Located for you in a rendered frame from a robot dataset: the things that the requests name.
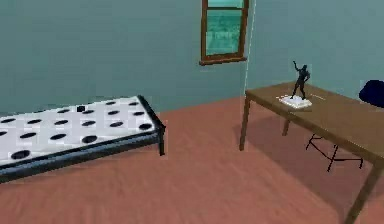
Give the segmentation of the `brown framed window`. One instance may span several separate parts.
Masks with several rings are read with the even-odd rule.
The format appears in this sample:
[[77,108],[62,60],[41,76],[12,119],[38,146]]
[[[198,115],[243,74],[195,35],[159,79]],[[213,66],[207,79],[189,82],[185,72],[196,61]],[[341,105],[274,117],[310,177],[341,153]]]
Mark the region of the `brown framed window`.
[[201,0],[201,66],[246,60],[250,0]]

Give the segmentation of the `black bed with dotted mattress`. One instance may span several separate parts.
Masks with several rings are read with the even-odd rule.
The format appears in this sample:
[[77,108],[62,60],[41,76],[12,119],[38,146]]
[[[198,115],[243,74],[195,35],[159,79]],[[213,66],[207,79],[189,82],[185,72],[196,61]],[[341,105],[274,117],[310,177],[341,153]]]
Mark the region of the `black bed with dotted mattress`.
[[[78,106],[85,111],[77,112]],[[141,95],[0,117],[0,184],[156,144],[165,125]]]

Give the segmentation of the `black figure statue white base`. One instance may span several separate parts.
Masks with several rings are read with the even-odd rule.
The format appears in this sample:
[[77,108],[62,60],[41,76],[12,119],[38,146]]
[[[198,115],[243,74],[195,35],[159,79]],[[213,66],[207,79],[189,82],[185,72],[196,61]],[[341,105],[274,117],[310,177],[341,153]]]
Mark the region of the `black figure statue white base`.
[[307,99],[304,91],[305,83],[310,79],[310,72],[308,71],[306,64],[301,68],[297,66],[296,62],[293,62],[293,64],[295,70],[298,72],[298,78],[295,82],[292,94],[281,97],[279,101],[294,109],[303,109],[312,105]]

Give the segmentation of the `brown wooden table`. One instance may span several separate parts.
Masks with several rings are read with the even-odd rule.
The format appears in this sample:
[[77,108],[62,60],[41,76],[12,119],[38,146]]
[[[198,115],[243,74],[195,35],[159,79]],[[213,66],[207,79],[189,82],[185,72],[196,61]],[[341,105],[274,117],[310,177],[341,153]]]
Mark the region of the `brown wooden table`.
[[343,224],[354,224],[373,188],[384,173],[384,109],[308,84],[312,105],[293,109],[279,98],[292,91],[291,82],[248,89],[245,91],[239,149],[244,149],[250,104],[258,105],[284,118],[282,134],[294,123],[331,141],[346,151],[372,164],[358,196]]

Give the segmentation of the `dark blue office chair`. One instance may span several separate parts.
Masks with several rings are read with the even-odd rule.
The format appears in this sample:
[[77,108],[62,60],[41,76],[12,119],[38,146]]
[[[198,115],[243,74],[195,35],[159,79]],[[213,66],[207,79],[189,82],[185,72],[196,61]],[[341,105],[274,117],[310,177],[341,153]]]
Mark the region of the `dark blue office chair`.
[[[359,99],[365,103],[384,109],[384,81],[369,80],[364,85],[364,87],[360,90]],[[316,134],[313,134],[311,138],[308,140],[308,143],[305,149],[308,150],[310,147],[313,147],[318,152],[320,152],[329,161],[327,171],[331,170],[331,167],[334,162],[340,162],[340,161],[358,161],[359,168],[362,168],[364,163],[364,160],[362,158],[337,158],[336,155],[337,155],[339,146],[336,144],[333,145],[333,148],[334,148],[333,154],[331,156],[328,156],[325,152],[319,149],[315,144],[315,141],[320,139],[321,139],[321,136],[317,136]]]

